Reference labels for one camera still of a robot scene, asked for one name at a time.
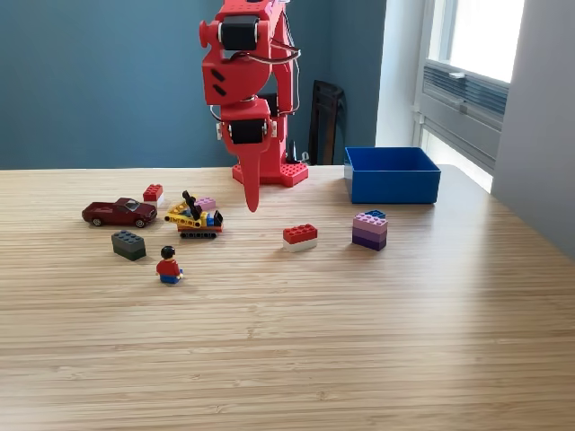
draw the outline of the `yellow lego vehicle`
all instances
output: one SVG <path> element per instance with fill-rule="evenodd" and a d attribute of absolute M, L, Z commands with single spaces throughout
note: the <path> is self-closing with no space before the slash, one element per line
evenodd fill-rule
<path fill-rule="evenodd" d="M 181 238 L 217 238 L 224 229 L 224 217 L 216 210 L 212 217 L 196 205 L 196 198 L 188 191 L 181 194 L 184 201 L 171 207 L 164 220 L 175 223 Z"/>

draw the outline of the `dark red toy car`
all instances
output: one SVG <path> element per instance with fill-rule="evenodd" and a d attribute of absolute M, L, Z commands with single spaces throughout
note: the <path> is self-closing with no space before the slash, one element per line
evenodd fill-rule
<path fill-rule="evenodd" d="M 157 214 L 153 205 L 140 204 L 134 199 L 120 198 L 113 204 L 93 202 L 82 211 L 82 218 L 94 226 L 133 224 L 136 227 L 144 227 L 153 222 Z"/>

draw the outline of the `white wall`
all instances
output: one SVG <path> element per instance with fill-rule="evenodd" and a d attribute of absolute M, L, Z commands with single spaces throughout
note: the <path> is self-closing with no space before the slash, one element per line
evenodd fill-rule
<path fill-rule="evenodd" d="M 493 195 L 575 258 L 575 2 L 526 0 Z"/>
<path fill-rule="evenodd" d="M 425 0 L 387 0 L 376 146 L 411 146 L 424 10 Z"/>

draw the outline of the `blue box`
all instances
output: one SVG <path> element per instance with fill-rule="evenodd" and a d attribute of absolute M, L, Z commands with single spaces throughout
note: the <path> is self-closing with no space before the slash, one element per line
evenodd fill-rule
<path fill-rule="evenodd" d="M 346 147 L 353 204 L 435 204 L 441 170 L 417 147 Z"/>

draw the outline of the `red shirt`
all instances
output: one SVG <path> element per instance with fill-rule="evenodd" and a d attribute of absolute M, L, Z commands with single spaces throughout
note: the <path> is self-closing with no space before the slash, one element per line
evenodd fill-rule
<path fill-rule="evenodd" d="M 178 262 L 175 260 L 162 260 L 158 263 L 158 266 L 155 267 L 155 272 L 161 276 L 175 277 L 180 275 L 180 267 L 178 267 Z"/>

